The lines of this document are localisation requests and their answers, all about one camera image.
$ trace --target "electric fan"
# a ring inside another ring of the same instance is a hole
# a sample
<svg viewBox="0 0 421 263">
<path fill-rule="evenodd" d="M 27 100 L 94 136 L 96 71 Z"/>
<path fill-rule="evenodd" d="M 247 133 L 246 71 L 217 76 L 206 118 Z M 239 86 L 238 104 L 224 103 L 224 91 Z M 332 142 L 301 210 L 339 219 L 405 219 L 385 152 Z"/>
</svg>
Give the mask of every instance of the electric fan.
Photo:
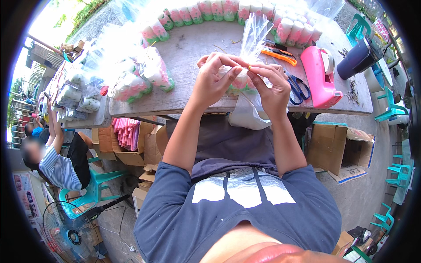
<svg viewBox="0 0 421 263">
<path fill-rule="evenodd" d="M 70 219 L 65 211 L 80 214 Z M 44 232 L 50 246 L 66 262 L 93 263 L 98 260 L 98 239 L 91 220 L 77 206 L 55 201 L 47 206 L 43 215 Z"/>
</svg>

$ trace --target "navy t-shirt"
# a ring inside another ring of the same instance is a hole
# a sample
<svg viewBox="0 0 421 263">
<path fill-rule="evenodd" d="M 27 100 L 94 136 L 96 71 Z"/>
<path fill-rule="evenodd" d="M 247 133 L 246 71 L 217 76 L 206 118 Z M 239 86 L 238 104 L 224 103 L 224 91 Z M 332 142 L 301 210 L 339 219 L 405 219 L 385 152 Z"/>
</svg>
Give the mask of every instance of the navy t-shirt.
<svg viewBox="0 0 421 263">
<path fill-rule="evenodd" d="M 255 171 L 192 185 L 186 170 L 160 162 L 133 230 L 143 259 L 199 262 L 243 220 L 281 243 L 331 253 L 341 214 L 313 167 L 282 178 Z"/>
</svg>

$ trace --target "woman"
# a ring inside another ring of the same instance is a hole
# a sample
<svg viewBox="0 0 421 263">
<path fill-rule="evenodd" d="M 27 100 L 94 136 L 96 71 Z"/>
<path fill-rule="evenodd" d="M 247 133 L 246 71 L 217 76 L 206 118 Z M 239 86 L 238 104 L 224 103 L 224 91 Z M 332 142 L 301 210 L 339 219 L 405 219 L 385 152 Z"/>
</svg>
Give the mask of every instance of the woman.
<svg viewBox="0 0 421 263">
<path fill-rule="evenodd" d="M 61 156 L 63 131 L 57 122 L 57 112 L 51 110 L 51 101 L 47 99 L 50 137 L 46 144 L 37 136 L 26 137 L 21 144 L 24 163 L 50 185 L 71 191 L 84 189 L 91 179 L 88 158 L 93 157 L 89 151 L 93 148 L 92 140 L 81 132 L 75 133 L 67 157 Z M 95 165 L 102 167 L 101 161 Z"/>
</svg>

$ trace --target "orange box cutter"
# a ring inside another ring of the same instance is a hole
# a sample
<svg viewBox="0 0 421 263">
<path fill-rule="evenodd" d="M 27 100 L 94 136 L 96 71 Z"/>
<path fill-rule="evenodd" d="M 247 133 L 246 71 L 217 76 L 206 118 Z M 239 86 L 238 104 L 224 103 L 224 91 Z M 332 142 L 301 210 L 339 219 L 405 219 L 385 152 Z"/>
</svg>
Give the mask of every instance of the orange box cutter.
<svg viewBox="0 0 421 263">
<path fill-rule="evenodd" d="M 297 65 L 297 60 L 291 53 L 280 50 L 278 48 L 264 46 L 261 52 L 274 58 L 284 60 L 293 66 Z"/>
</svg>

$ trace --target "hand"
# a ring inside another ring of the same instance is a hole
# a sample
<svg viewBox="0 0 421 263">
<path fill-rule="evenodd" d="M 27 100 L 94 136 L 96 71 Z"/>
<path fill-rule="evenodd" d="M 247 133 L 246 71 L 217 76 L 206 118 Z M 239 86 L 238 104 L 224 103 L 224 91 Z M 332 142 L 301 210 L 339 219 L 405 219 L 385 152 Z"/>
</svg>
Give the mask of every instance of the hand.
<svg viewBox="0 0 421 263">
<path fill-rule="evenodd" d="M 267 77 L 272 83 L 268 88 L 264 81 L 257 75 Z M 277 117 L 286 117 L 286 108 L 290 97 L 291 85 L 281 65 L 252 64 L 247 72 L 251 81 L 256 86 L 262 101 L 262 107 L 270 120 Z"/>
<path fill-rule="evenodd" d="M 224 76 L 219 77 L 218 72 L 222 65 L 231 66 L 232 69 Z M 229 85 L 242 71 L 242 67 L 248 67 L 248 63 L 237 56 L 212 52 L 210 55 L 200 58 L 197 66 L 200 71 L 189 102 L 205 111 L 206 108 L 222 98 Z"/>
</svg>

